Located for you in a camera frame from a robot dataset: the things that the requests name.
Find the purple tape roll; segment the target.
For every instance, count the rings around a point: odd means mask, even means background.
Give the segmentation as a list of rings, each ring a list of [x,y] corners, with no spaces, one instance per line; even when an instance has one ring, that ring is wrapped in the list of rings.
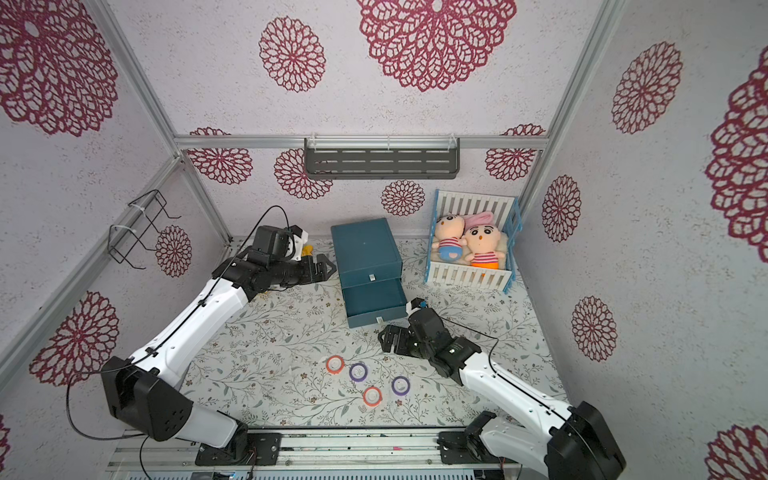
[[[349,377],[355,383],[363,382],[367,379],[369,370],[363,362],[354,363],[349,367]]]
[[[411,390],[411,382],[405,376],[396,376],[391,381],[391,390],[396,396],[405,396]]]

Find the teal three-drawer cabinet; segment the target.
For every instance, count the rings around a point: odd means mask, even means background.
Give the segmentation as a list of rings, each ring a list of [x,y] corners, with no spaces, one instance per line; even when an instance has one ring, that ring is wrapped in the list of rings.
[[[404,318],[403,262],[384,218],[331,228],[348,326]]]

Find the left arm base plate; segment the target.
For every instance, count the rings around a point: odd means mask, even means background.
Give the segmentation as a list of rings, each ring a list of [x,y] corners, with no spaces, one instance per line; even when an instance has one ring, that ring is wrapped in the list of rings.
[[[194,464],[200,467],[275,466],[282,439],[282,434],[271,432],[236,434],[232,441],[222,448],[202,444]]]

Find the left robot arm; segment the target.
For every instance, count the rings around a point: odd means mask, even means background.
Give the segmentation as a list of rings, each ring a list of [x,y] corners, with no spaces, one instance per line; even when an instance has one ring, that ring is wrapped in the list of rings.
[[[248,427],[185,396],[180,388],[198,352],[235,313],[273,287],[289,289],[328,280],[337,270],[326,255],[268,262],[233,256],[213,272],[200,295],[129,358],[113,357],[100,375],[109,413],[151,439],[181,439],[239,459]]]

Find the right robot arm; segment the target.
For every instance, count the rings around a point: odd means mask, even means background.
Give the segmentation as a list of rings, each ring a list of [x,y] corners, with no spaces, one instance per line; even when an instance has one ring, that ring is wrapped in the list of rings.
[[[525,383],[490,351],[455,336],[421,299],[406,308],[408,324],[386,326],[383,352],[427,361],[443,378],[481,395],[510,415],[483,412],[464,431],[474,460],[512,460],[549,479],[617,479],[627,462],[601,412],[572,406]]]

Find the red tape roll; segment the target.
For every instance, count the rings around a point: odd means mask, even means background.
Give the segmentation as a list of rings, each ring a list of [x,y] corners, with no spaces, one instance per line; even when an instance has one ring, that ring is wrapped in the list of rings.
[[[370,408],[380,405],[383,399],[381,390],[376,386],[369,386],[363,392],[363,402]]]
[[[341,373],[345,368],[345,360],[339,355],[330,356],[325,362],[326,371],[332,375]]]

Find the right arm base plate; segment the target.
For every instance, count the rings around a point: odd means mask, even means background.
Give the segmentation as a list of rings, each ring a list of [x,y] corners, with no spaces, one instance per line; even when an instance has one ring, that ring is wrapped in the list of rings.
[[[446,465],[499,464],[478,437],[464,431],[441,431],[437,436],[441,462]]]

